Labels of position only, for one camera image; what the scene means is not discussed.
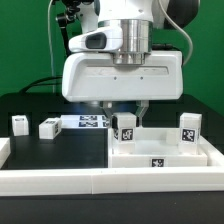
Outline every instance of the black and white pattern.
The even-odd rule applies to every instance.
[[[114,129],[114,138],[116,138],[117,140],[118,140],[118,134],[119,134],[118,129]]]
[[[59,132],[58,124],[55,125],[55,134]]]
[[[193,129],[183,129],[181,140],[184,142],[192,142],[196,141],[196,131]]]
[[[80,116],[81,121],[97,121],[97,116],[95,115],[82,115]]]
[[[165,160],[164,159],[152,159],[152,167],[164,167]]]
[[[88,122],[88,121],[79,122],[79,127],[80,128],[86,128],[86,127],[96,128],[98,127],[98,122]]]
[[[55,124],[56,121],[46,121],[45,123],[46,123],[46,124]]]
[[[133,129],[123,129],[121,140],[122,141],[132,141],[133,140]]]
[[[16,118],[15,121],[24,121],[24,118]]]

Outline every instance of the black surface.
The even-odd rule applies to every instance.
[[[107,36],[104,33],[96,33],[86,37],[88,49],[104,49],[107,45]]]
[[[136,106],[134,102],[118,103],[113,110],[134,113]],[[150,102],[143,124],[146,127],[178,127],[183,112],[202,113],[202,135],[224,152],[224,118],[192,96],[184,95],[177,101]],[[39,141],[37,133],[38,125],[48,117],[102,113],[99,107],[71,104],[61,96],[50,94],[1,97],[0,136],[11,135],[12,115],[26,114],[31,128],[29,137],[11,137],[13,152],[5,169],[106,166],[105,130],[67,130],[52,142]],[[77,145],[70,148],[71,144],[76,144],[70,137],[77,138],[79,144],[75,141]],[[90,142],[99,145],[94,152],[89,151]],[[223,192],[1,197],[0,223],[223,224],[223,207]]]

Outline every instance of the white platform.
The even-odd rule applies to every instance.
[[[0,196],[224,190],[223,155],[200,147],[207,166],[0,171]]]
[[[163,167],[207,166],[208,157],[203,150],[203,144],[198,144],[197,155],[180,153],[178,138],[172,139],[172,144],[167,139],[170,130],[173,135],[179,135],[179,129],[176,128],[136,128],[134,152],[132,154],[113,154],[117,144],[114,144],[113,130],[110,129],[108,135],[112,141],[109,141],[108,147],[109,168],[152,167],[153,161],[159,160],[162,160]]]
[[[104,115],[61,115],[63,129],[107,128]]]

